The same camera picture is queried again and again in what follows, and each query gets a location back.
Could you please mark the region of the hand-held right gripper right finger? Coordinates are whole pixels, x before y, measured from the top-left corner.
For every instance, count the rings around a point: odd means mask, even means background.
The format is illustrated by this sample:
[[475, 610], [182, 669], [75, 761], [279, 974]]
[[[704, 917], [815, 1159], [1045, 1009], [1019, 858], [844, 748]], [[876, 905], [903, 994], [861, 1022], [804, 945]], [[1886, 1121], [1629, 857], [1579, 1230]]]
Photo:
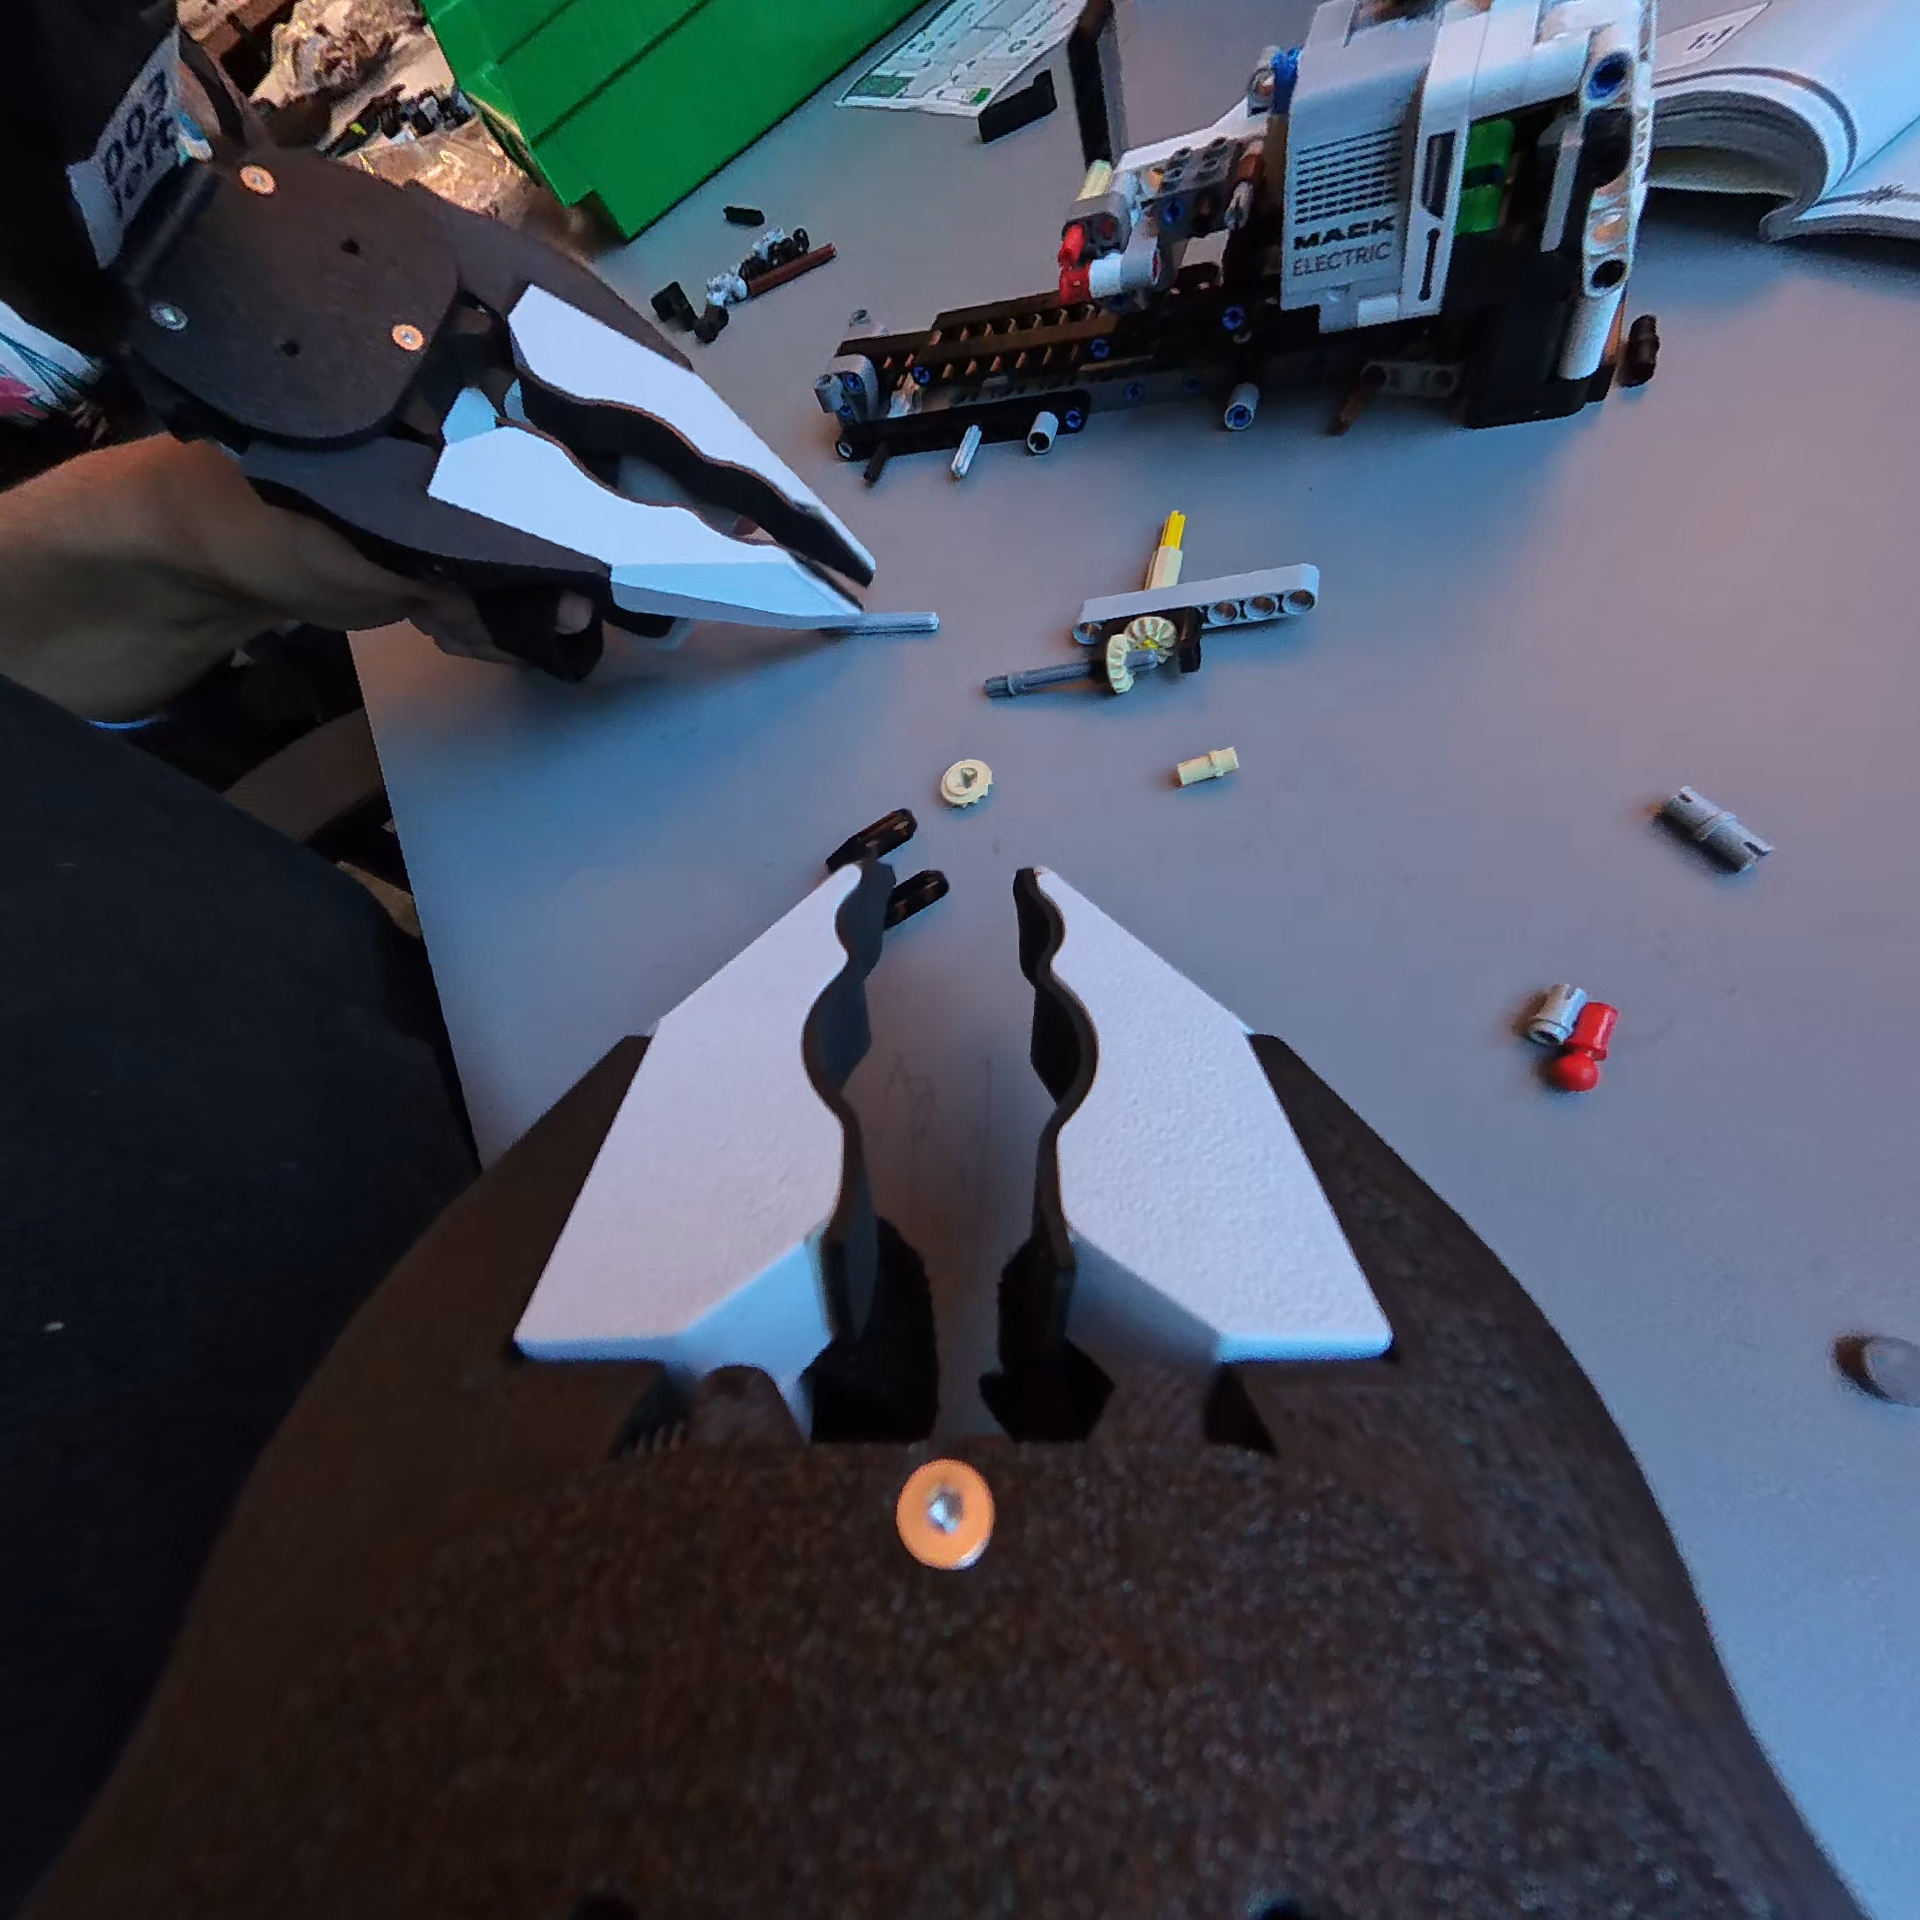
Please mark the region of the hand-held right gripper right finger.
[[1013, 1258], [1013, 1401], [1101, 1402], [1146, 1359], [1357, 1361], [1395, 1335], [1258, 1034], [1063, 876], [1014, 876], [1052, 1096]]

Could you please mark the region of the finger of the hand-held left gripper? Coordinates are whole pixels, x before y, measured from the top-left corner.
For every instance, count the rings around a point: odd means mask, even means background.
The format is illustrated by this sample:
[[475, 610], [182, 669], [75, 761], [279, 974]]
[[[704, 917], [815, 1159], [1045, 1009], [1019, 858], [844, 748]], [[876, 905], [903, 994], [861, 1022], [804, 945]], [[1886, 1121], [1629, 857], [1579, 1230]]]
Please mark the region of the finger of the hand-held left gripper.
[[848, 591], [783, 546], [722, 535], [685, 505], [616, 494], [526, 425], [446, 446], [427, 494], [606, 561], [622, 610], [788, 630], [861, 620]]
[[808, 561], [871, 585], [872, 553], [676, 358], [528, 287], [507, 316], [528, 422], [598, 464], [639, 461], [685, 502], [741, 517]]

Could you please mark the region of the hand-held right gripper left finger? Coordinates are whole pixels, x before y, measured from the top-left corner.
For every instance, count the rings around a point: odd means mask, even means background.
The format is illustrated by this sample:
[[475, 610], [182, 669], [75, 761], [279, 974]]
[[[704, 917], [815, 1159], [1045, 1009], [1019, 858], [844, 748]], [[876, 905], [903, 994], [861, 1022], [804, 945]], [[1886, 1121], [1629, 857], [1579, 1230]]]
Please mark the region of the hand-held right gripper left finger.
[[811, 1424], [811, 1369], [863, 1329], [877, 1228], [845, 1084], [895, 889], [829, 873], [674, 1006], [514, 1329], [528, 1359], [762, 1369]]

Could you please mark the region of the black lego bracket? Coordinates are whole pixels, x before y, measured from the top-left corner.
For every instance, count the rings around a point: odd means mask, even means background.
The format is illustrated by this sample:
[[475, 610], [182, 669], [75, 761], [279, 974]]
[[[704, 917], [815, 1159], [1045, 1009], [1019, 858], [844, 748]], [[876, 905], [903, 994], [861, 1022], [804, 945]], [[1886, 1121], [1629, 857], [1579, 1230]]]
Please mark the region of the black lego bracket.
[[[895, 807], [882, 814], [876, 823], [868, 823], [852, 832], [838, 848], [835, 848], [827, 854], [823, 869], [826, 873], [838, 873], [844, 869], [863, 866], [872, 862], [884, 864], [893, 858], [893, 854], [901, 848], [904, 848], [904, 844], [909, 844], [916, 832], [916, 815], [907, 807]], [[904, 877], [895, 877], [879, 926], [884, 930], [899, 928], [901, 922], [914, 919], [935, 903], [949, 898], [949, 892], [951, 882], [944, 870], [925, 869]]]

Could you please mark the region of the grey beam lego subassembly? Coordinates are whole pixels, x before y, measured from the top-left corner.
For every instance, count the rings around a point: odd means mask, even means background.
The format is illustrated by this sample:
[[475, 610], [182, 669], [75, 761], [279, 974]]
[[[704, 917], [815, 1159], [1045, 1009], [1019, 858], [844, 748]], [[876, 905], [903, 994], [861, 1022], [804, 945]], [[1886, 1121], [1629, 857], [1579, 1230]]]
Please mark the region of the grey beam lego subassembly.
[[1268, 628], [1314, 613], [1318, 566], [1303, 561], [1188, 578], [1183, 538], [1187, 513], [1167, 511], [1142, 588], [1087, 598], [1072, 624], [1069, 661], [990, 677], [983, 680], [986, 696], [1013, 702], [1078, 686], [1119, 696], [1164, 666], [1195, 673], [1208, 633]]

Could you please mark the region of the person's left forearm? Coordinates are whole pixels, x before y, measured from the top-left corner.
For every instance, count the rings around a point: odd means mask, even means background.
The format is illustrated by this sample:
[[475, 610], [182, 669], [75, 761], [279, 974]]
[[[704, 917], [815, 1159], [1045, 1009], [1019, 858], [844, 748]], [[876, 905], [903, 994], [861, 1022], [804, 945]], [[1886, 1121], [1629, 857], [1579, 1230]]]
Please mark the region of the person's left forearm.
[[114, 705], [114, 624], [92, 600], [83, 559], [24, 497], [2, 509], [2, 673], [47, 703], [98, 722]]

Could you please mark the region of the pile of small dark lego pieces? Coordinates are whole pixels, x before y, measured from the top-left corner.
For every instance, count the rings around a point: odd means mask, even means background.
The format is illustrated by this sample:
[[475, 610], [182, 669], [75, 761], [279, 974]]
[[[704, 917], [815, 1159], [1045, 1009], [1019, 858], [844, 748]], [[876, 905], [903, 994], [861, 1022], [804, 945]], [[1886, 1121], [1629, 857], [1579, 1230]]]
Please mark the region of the pile of small dark lego pieces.
[[804, 249], [815, 249], [804, 229], [770, 229], [758, 234], [751, 250], [744, 253], [735, 266], [708, 277], [700, 301], [692, 301], [678, 281], [669, 281], [664, 287], [654, 293], [654, 316], [667, 328], [685, 330], [700, 344], [711, 344], [727, 328], [733, 309], [750, 301], [741, 279], [741, 263], [747, 255], [776, 255]]

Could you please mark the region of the plastic bags of lego parts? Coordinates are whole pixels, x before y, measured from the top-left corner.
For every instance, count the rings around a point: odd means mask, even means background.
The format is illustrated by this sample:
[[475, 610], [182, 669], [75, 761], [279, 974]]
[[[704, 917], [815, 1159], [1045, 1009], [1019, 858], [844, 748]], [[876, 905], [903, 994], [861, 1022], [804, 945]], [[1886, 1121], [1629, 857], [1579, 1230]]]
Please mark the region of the plastic bags of lego parts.
[[526, 173], [496, 143], [414, 1], [181, 1], [178, 26], [284, 148], [506, 216]]

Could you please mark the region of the grey lego pin connector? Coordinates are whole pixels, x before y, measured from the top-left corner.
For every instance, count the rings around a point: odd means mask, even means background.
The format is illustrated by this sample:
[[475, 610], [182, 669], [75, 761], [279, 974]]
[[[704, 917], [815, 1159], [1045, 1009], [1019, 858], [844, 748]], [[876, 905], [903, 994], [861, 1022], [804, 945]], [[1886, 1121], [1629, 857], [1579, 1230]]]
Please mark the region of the grey lego pin connector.
[[1692, 783], [1663, 798], [1654, 817], [1727, 873], [1750, 873], [1773, 852], [1768, 839]]

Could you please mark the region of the partly built lego truck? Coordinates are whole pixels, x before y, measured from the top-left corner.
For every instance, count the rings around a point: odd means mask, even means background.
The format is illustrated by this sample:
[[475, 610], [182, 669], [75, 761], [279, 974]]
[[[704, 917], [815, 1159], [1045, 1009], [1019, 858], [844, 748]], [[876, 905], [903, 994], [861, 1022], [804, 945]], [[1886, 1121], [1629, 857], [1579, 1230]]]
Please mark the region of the partly built lego truck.
[[1579, 414], [1660, 361], [1626, 319], [1653, 138], [1656, 6], [1324, 4], [1211, 126], [1123, 148], [1114, 4], [1067, 38], [1087, 165], [1052, 293], [848, 335], [814, 381], [837, 455], [1045, 453], [1092, 414], [1331, 377], [1463, 425]]

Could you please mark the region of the person's left hand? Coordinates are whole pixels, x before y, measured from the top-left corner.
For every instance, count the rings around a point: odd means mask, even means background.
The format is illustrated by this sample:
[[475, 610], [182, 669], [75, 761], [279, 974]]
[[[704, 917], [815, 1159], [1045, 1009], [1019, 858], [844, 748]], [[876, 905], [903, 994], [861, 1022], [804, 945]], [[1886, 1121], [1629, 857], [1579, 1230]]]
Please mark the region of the person's left hand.
[[90, 662], [63, 695], [85, 718], [147, 718], [288, 622], [412, 622], [447, 653], [500, 661], [469, 596], [395, 576], [323, 520], [270, 505], [215, 448], [143, 439], [75, 471], [96, 551], [80, 580], [103, 589]]

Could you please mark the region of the green plastic bin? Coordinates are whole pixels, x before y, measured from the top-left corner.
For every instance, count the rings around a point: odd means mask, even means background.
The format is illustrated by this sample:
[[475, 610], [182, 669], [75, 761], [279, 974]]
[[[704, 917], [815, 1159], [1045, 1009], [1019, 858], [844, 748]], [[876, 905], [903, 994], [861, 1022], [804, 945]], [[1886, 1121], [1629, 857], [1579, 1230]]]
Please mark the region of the green plastic bin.
[[629, 241], [914, 1], [422, 1], [500, 146]]

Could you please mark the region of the white green leaflet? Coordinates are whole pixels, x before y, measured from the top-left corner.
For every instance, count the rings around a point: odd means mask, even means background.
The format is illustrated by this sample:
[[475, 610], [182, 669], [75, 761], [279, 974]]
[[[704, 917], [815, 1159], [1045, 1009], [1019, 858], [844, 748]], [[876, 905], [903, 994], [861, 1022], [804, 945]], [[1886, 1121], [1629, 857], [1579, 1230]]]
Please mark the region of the white green leaflet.
[[976, 118], [1072, 34], [1080, 1], [951, 1], [877, 55], [838, 104]]

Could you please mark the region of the open instruction booklet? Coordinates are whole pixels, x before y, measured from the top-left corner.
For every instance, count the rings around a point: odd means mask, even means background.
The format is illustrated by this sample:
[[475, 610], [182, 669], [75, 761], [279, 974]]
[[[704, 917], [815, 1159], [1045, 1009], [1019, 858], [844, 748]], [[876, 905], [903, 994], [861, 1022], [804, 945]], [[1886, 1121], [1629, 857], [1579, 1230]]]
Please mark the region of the open instruction booklet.
[[1653, 185], [1768, 197], [1768, 241], [1918, 234], [1915, 1], [1662, 1]]

